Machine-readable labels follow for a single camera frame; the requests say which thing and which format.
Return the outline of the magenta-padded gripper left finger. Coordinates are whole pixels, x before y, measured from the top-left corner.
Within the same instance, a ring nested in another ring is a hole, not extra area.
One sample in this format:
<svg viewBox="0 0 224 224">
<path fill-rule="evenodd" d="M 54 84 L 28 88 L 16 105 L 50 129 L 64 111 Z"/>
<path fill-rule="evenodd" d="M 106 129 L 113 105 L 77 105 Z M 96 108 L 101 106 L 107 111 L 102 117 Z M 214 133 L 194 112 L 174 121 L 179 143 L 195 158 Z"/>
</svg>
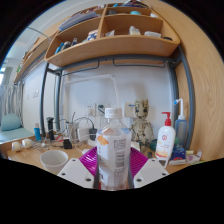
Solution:
<svg viewBox="0 0 224 224">
<path fill-rule="evenodd" d="M 99 186 L 97 148 L 89 149 L 80 158 L 71 158 L 58 176 L 81 187 L 97 189 Z"/>
</svg>

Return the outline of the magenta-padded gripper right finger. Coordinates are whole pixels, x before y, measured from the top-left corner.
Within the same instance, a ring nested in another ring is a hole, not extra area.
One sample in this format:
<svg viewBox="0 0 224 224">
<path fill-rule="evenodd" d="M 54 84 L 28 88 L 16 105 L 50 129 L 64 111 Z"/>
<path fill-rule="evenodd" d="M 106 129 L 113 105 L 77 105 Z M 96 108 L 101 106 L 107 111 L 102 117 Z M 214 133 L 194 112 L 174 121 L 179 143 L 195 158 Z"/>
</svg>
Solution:
<svg viewBox="0 0 224 224">
<path fill-rule="evenodd" d="M 128 174 L 128 185 L 130 189 L 143 187 L 168 175 L 169 173 L 157 159 L 148 159 L 137 149 L 131 149 Z"/>
</svg>

